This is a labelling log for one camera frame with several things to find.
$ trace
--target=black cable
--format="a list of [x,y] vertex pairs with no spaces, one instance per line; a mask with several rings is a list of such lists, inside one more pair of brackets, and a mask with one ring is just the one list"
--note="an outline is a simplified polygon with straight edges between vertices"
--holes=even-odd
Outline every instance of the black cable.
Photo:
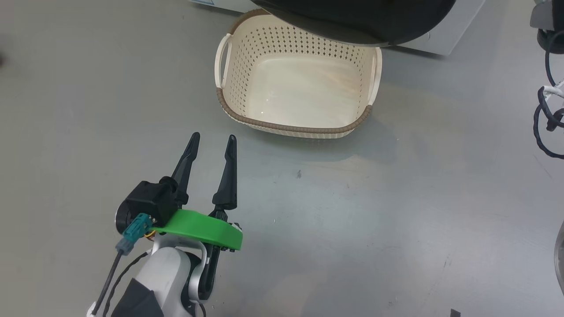
[[204,307],[204,304],[202,304],[202,303],[199,303],[199,304],[200,304],[200,308],[202,309],[202,315],[204,317],[206,317],[206,308]]
[[541,150],[543,150],[544,153],[546,153],[546,155],[550,156],[550,157],[554,157],[555,159],[561,159],[564,160],[564,155],[562,154],[556,154],[552,151],[550,151],[549,149],[547,149],[546,146],[544,146],[543,141],[540,139],[540,134],[539,134],[539,115],[540,115],[540,110],[542,109],[542,106],[539,105],[538,107],[536,107],[535,110],[535,115],[533,116],[533,125],[532,125],[532,132],[535,135],[535,139],[536,139],[536,144],[539,146],[539,148]]
[[563,34],[564,30],[555,33],[550,38],[550,41],[548,42],[547,53],[544,55],[544,68],[547,70],[548,81],[552,86],[556,86],[556,83],[554,82],[554,78],[552,78],[552,72],[550,71],[550,51],[552,51],[552,47],[554,46],[554,41],[556,40],[556,38]]
[[544,99],[544,87],[541,87],[539,89],[537,97],[539,98],[539,104],[540,104],[541,108],[543,109],[544,115],[547,117],[548,121],[552,122],[556,126],[564,127],[564,123],[560,122],[560,120],[556,119],[554,117],[554,114],[552,112],[550,112],[550,108],[548,108],[547,101]]
[[[552,86],[556,86],[556,82],[554,81],[554,78],[552,77],[552,72],[550,71],[550,52],[552,51],[552,47],[554,45],[554,41],[556,40],[556,38],[563,34],[564,34],[564,30],[557,32],[552,36],[552,38],[550,38],[550,41],[548,42],[547,52],[544,55],[544,68],[547,72],[548,81]],[[535,136],[536,144],[539,146],[541,150],[543,150],[543,152],[546,155],[550,157],[554,157],[555,159],[564,160],[564,155],[556,154],[550,151],[549,149],[547,149],[547,147],[544,145],[543,141],[541,140],[539,134],[540,111],[542,110],[544,112],[544,115],[548,119],[547,130],[554,131],[557,126],[564,127],[564,123],[560,121],[562,120],[562,115],[563,115],[562,109],[556,111],[554,114],[550,111],[547,101],[544,98],[544,87],[541,87],[539,89],[537,93],[537,97],[539,98],[539,105],[536,107],[535,114],[533,115],[533,126],[532,126],[532,132],[533,135]]]
[[92,310],[92,315],[96,316],[100,306],[102,305],[102,301],[104,300],[104,296],[108,291],[109,284],[112,282],[113,274],[116,272],[117,264],[120,262],[121,256],[124,254],[123,250],[119,250],[116,255],[116,259],[113,260],[112,268],[110,268],[108,277],[106,278],[106,282],[104,283],[104,287],[102,288],[102,292],[100,296],[98,296],[98,300],[96,301],[96,305],[94,305],[94,309]]
[[141,254],[140,256],[136,257],[135,260],[133,260],[129,265],[127,265],[125,267],[125,269],[123,270],[123,272],[117,277],[116,282],[113,283],[112,289],[109,291],[108,300],[106,301],[106,304],[104,306],[104,313],[102,314],[103,317],[106,317],[106,315],[108,314],[110,301],[112,300],[113,294],[116,292],[117,285],[120,283],[121,278],[127,273],[127,271],[129,271],[129,269],[132,266],[136,265],[137,262],[139,262],[139,260],[141,260],[142,258],[144,258],[148,255],[149,255],[149,253],[145,252],[145,253]]

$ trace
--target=white basket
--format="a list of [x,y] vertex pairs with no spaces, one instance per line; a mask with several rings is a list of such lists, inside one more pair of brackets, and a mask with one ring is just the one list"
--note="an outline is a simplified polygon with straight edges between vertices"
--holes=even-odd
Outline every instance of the white basket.
[[320,38],[264,10],[241,16],[215,56],[218,98],[231,118],[300,138],[351,133],[370,114],[381,73],[380,49]]

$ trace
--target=concrete floor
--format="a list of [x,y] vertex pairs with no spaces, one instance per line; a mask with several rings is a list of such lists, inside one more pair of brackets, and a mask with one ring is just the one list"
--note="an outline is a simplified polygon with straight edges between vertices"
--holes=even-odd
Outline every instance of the concrete floor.
[[[170,174],[199,131],[187,207],[211,211],[235,134],[230,219],[245,237],[222,256],[209,316],[561,316],[564,162],[531,132],[547,83],[533,6],[487,1],[447,58],[384,50],[370,119],[324,142],[222,111],[213,62],[234,15],[183,0],[3,0],[2,315],[84,316],[115,254],[116,208]],[[562,133],[543,135],[564,151]]]

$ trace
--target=black cover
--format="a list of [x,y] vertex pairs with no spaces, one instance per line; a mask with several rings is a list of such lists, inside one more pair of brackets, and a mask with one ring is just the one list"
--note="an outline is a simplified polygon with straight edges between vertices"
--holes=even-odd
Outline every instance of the black cover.
[[155,293],[135,279],[131,279],[112,317],[164,317]]
[[564,0],[552,0],[552,20],[555,32],[564,30]]
[[360,45],[398,45],[433,29],[456,0],[252,0],[317,36]]
[[171,177],[161,178],[158,184],[143,181],[133,189],[117,209],[117,232],[123,234],[140,213],[146,213],[154,218],[153,227],[162,228],[178,209],[188,203],[188,181],[199,145],[200,133],[195,132]]

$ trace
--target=green bracket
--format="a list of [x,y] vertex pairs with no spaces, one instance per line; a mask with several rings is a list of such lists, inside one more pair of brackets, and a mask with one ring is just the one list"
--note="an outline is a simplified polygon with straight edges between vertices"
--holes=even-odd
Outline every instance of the green bracket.
[[234,250],[243,242],[243,233],[234,226],[193,210],[178,209],[166,226],[152,229]]

